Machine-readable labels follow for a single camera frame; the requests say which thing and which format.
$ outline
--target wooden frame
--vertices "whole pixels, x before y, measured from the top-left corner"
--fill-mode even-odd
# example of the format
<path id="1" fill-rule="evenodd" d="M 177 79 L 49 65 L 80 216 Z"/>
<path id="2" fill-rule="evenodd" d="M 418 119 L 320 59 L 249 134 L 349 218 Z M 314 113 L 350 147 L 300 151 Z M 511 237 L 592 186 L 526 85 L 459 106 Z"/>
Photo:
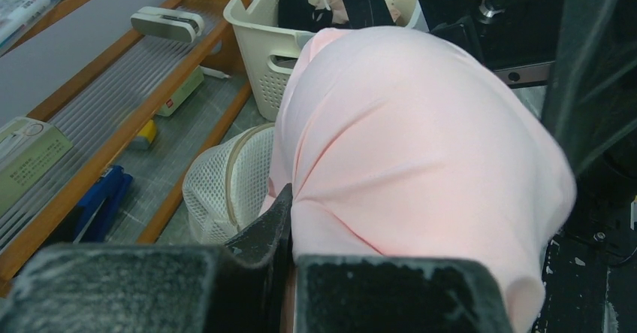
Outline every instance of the wooden frame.
<path id="1" fill-rule="evenodd" d="M 230 0 L 167 0 L 162 7 L 175 8 L 178 5 L 188 5 L 190 2 L 208 3 L 220 7 L 219 11 Z M 60 111 L 66 104 L 79 95 L 92 81 L 111 66 L 121 55 L 134 46 L 142 36 L 134 30 L 122 36 L 115 44 L 107 48 L 93 62 L 71 78 L 64 86 L 55 91 L 49 98 L 38 105 L 30 117 L 48 120 Z M 218 53 L 210 55 L 210 51 L 222 42 Z M 155 88 L 149 98 L 122 124 L 93 155 L 93 157 L 67 182 L 49 204 L 15 237 L 0 254 L 0 295 L 6 295 L 11 287 L 11 279 L 21 267 L 31 258 L 40 245 L 66 217 L 92 184 L 99 178 L 104 169 L 125 149 L 128 143 L 152 118 L 155 112 L 164 104 L 198 65 L 219 68 L 224 67 L 228 72 L 240 72 L 243 61 L 234 40 L 232 27 L 221 20 L 214 30 L 208 34 L 197 47 Z M 234 118 L 239 113 L 250 94 L 249 83 L 241 89 L 228 111 L 217 123 L 210 136 L 202 146 L 202 150 L 217 144 Z M 140 236 L 140 242 L 154 242 L 162 233 L 174 211 L 181 202 L 181 185 L 177 182 L 173 192 L 152 219 L 149 227 Z"/>
<path id="2" fill-rule="evenodd" d="M 42 17 L 33 27 L 31 27 L 27 33 L 25 33 L 10 49 L 15 49 L 27 42 L 30 38 L 33 38 L 40 32 L 44 31 L 46 28 L 51 26 L 52 24 L 60 21 L 63 17 L 75 11 L 78 8 L 81 8 L 85 3 L 91 0 L 61 0 L 57 5 L 55 5 L 51 11 L 49 11 L 44 17 Z"/>

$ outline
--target box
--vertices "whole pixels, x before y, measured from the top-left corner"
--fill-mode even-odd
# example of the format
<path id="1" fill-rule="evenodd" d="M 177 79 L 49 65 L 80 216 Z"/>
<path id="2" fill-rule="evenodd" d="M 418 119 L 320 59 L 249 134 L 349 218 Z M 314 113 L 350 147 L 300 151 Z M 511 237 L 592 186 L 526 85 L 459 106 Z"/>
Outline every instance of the box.
<path id="1" fill-rule="evenodd" d="M 0 216 L 73 147 L 55 127 L 17 117 L 0 129 Z"/>
<path id="2" fill-rule="evenodd" d="M 157 115 L 160 117 L 169 117 L 172 115 L 173 112 L 175 112 L 175 110 L 177 110 L 177 108 L 190 96 L 190 94 L 197 89 L 197 86 L 203 82 L 204 73 L 199 67 L 197 67 L 190 76 L 188 76 L 186 81 L 181 84 L 180 88 L 175 91 L 171 98 L 162 105 L 162 108 L 159 109 Z"/>

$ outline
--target blue stapler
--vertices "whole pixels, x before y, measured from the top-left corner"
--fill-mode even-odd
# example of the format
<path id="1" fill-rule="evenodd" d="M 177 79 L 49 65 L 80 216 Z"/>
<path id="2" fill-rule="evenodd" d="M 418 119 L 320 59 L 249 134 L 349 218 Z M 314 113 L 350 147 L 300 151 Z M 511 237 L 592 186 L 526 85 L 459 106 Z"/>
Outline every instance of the blue stapler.
<path id="1" fill-rule="evenodd" d="M 54 243 L 98 243 L 104 241 L 133 177 L 118 165 L 110 166 L 49 236 Z"/>

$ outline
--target mesh laundry bag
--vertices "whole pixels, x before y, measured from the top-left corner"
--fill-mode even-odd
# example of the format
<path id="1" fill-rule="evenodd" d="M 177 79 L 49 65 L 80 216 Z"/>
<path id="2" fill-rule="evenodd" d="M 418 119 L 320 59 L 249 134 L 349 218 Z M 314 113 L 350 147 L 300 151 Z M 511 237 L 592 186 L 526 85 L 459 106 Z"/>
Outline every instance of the mesh laundry bag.
<path id="1" fill-rule="evenodd" d="M 267 193 L 274 124 L 249 129 L 203 152 L 183 181 L 190 232 L 222 244 L 257 218 Z"/>

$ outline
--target white plastic basket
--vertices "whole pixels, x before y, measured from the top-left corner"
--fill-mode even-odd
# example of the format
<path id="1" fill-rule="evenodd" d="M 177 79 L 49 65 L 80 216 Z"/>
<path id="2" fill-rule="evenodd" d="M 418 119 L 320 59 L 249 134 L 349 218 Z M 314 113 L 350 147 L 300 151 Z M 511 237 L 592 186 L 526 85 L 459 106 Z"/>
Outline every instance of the white plastic basket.
<path id="1" fill-rule="evenodd" d="M 421 16 L 418 0 L 386 0 L 400 11 L 399 26 L 412 29 Z M 230 0 L 223 16 L 234 27 L 234 34 L 246 65 L 248 78 L 259 112 L 270 121 L 276 119 L 283 90 L 292 72 L 290 63 L 280 58 L 297 59 L 312 32 L 276 27 L 279 0 L 253 0 L 248 9 L 241 0 Z"/>

